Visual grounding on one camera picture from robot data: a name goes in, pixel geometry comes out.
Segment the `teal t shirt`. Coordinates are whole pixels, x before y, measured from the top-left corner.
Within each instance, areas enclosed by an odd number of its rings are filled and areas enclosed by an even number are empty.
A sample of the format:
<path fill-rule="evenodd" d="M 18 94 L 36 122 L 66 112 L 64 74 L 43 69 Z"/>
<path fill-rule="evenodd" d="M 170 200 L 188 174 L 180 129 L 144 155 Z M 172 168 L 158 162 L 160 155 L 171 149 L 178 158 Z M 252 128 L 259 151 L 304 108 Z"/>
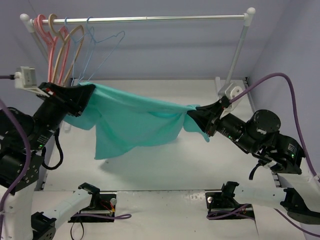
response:
<path fill-rule="evenodd" d="M 95 128 L 95 160 L 119 157 L 136 147 L 153 147 L 174 141 L 181 130 L 210 138 L 188 111 L 195 105 L 153 99 L 96 84 L 81 116 L 67 115 L 73 127 Z"/>

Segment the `light blue wire hanger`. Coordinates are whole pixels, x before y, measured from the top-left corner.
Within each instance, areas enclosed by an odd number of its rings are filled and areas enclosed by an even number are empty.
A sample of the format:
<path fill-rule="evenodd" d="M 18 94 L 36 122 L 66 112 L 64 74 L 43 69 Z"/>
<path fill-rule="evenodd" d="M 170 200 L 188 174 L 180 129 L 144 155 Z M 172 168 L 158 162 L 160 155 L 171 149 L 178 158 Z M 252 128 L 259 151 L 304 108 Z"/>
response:
<path fill-rule="evenodd" d="M 96 37 L 96 29 L 93 25 L 89 25 L 90 20 L 94 20 L 94 18 L 90 16 L 85 22 L 85 36 L 88 40 L 88 46 L 85 50 L 82 65 L 78 71 L 78 83 L 91 80 L 126 36 L 126 32 L 121 30 L 104 38 Z"/>

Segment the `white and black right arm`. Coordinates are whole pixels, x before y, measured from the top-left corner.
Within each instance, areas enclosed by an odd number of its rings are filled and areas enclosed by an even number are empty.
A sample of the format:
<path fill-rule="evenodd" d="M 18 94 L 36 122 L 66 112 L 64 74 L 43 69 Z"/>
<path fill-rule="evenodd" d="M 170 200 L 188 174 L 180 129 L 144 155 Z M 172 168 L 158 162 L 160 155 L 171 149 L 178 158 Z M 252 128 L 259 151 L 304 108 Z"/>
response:
<path fill-rule="evenodd" d="M 286 179 L 290 187 L 267 192 L 228 181 L 222 186 L 219 200 L 227 206 L 240 202 L 257 204 L 285 211 L 299 223 L 319 225 L 320 184 L 312 176 L 306 150 L 294 138 L 280 133 L 280 118 L 262 109 L 243 121 L 231 113 L 223 115 L 223 110 L 222 102 L 217 101 L 196 107 L 187 114 L 209 137 L 219 133 L 257 159 L 249 180 L 253 180 L 259 167 L 264 167 Z"/>

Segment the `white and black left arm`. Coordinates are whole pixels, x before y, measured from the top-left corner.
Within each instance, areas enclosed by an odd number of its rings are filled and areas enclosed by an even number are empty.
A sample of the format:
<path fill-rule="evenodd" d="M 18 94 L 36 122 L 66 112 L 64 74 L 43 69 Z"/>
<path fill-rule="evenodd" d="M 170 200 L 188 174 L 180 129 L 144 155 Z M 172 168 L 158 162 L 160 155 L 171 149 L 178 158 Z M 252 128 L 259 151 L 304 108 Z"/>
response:
<path fill-rule="evenodd" d="M 65 116 L 79 117 L 95 85 L 62 87 L 44 82 L 35 91 L 43 100 L 34 115 L 1 106 L 0 111 L 0 237 L 3 240 L 51 240 L 76 213 L 100 204 L 100 190 L 83 183 L 50 210 L 32 213 L 44 147 L 58 137 Z"/>

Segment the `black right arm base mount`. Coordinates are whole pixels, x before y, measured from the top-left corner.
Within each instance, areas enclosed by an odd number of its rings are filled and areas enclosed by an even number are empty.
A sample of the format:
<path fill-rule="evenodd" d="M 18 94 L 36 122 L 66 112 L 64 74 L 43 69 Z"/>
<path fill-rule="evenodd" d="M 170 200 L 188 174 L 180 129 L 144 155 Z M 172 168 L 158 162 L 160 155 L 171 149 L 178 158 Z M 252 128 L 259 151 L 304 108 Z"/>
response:
<path fill-rule="evenodd" d="M 231 197 L 222 195 L 221 191 L 205 192 L 207 215 L 210 221 L 217 220 L 255 220 L 253 206 L 240 204 Z"/>

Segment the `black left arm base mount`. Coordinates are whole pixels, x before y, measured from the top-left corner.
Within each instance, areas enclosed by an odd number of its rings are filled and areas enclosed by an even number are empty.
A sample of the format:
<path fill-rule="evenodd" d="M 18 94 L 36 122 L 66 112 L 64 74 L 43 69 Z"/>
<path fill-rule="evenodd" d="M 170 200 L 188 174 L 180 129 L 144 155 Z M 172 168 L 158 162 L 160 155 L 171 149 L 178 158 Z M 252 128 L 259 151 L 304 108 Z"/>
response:
<path fill-rule="evenodd" d="M 97 201 L 93 208 L 87 207 L 80 211 L 81 214 L 98 215 L 100 217 L 114 217 L 117 201 L 116 192 L 102 192 L 100 193 L 100 200 Z M 106 219 L 92 216 L 72 217 L 68 223 L 113 223 L 114 219 Z"/>

